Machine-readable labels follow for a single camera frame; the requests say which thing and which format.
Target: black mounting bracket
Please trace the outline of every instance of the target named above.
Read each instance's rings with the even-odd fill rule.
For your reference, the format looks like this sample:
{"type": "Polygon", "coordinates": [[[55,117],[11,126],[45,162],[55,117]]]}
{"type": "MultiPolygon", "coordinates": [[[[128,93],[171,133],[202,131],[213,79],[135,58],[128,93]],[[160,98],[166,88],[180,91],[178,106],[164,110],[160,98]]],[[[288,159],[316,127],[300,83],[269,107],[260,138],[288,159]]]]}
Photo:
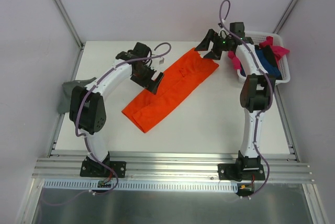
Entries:
{"type": "MultiPolygon", "coordinates": [[[[112,168],[117,174],[118,178],[124,178],[126,176],[127,163],[125,161],[111,161],[108,154],[102,163],[112,168]]],[[[88,156],[84,159],[80,169],[80,177],[107,178],[109,177],[109,174],[110,171],[108,169],[91,160],[88,156]]]]}
{"type": "Polygon", "coordinates": [[[263,165],[260,165],[259,170],[245,170],[238,173],[236,164],[218,164],[219,180],[229,181],[251,181],[252,175],[255,176],[255,181],[264,181],[265,173],[263,165]]]}
{"type": "Polygon", "coordinates": [[[239,151],[238,158],[235,163],[218,164],[218,173],[220,180],[255,180],[264,181],[264,167],[261,164],[261,158],[249,158],[243,156],[239,151]]]}

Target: white basket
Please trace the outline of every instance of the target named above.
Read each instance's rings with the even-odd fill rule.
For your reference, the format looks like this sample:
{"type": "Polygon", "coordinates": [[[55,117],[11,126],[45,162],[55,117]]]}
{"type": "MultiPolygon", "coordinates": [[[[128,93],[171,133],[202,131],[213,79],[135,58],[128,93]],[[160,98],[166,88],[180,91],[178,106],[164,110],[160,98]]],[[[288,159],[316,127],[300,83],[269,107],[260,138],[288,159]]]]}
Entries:
{"type": "MultiPolygon", "coordinates": [[[[245,31],[245,36],[251,37],[255,45],[264,42],[266,40],[266,37],[273,37],[273,45],[284,47],[282,38],[277,34],[256,32],[256,31],[245,31]]],[[[291,76],[289,75],[286,55],[284,55],[279,60],[279,71],[282,74],[283,80],[276,80],[276,85],[281,83],[287,83],[291,79],[291,76]]],[[[240,70],[237,70],[237,76],[239,77],[239,82],[241,83],[244,83],[245,80],[247,79],[245,76],[241,75],[240,70]]]]}

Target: gray cloth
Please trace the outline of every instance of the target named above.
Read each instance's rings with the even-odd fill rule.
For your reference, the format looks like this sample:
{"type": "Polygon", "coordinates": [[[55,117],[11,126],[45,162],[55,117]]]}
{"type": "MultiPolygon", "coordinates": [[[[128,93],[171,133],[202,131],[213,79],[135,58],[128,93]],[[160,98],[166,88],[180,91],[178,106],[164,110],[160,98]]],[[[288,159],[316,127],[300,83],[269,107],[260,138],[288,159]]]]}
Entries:
{"type": "Polygon", "coordinates": [[[65,82],[62,84],[63,92],[61,101],[57,107],[57,111],[59,114],[68,113],[70,111],[70,103],[71,103],[71,94],[73,88],[76,86],[85,87],[87,84],[96,80],[96,77],[90,80],[73,80],[69,82],[65,82]]]}

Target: white table surface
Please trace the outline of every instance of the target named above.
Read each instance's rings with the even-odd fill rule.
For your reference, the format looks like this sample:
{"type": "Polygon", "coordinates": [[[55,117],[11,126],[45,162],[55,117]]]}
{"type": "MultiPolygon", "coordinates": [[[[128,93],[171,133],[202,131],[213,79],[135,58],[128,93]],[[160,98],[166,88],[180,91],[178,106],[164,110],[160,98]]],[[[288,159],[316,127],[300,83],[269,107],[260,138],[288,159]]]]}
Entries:
{"type": "MultiPolygon", "coordinates": [[[[135,46],[133,41],[88,41],[82,55],[77,80],[101,76],[121,51],[135,46]]],[[[143,42],[153,49],[159,42],[143,42]]],[[[168,68],[197,42],[170,42],[161,71],[168,68]]],[[[167,46],[155,53],[163,53],[167,46]]],[[[122,110],[143,90],[131,80],[122,82],[105,102],[107,121],[102,129],[110,151],[237,153],[244,130],[244,112],[239,96],[242,84],[230,59],[222,55],[218,69],[201,83],[173,112],[149,132],[143,133],[122,110]]],[[[84,140],[74,133],[74,123],[65,115],[57,150],[85,150],[84,140]]],[[[289,154],[277,104],[266,113],[261,135],[261,152],[289,154]]]]}

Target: orange garment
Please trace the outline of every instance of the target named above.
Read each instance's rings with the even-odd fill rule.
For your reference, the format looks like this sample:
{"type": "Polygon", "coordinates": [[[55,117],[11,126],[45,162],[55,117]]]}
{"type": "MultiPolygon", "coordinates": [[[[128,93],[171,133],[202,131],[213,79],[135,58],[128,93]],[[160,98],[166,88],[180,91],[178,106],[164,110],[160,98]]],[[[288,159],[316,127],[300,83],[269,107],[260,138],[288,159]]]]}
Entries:
{"type": "Polygon", "coordinates": [[[219,65],[211,59],[203,59],[194,48],[179,58],[166,71],[156,95],[146,89],[123,109],[139,129],[148,132],[187,96],[219,65]]]}

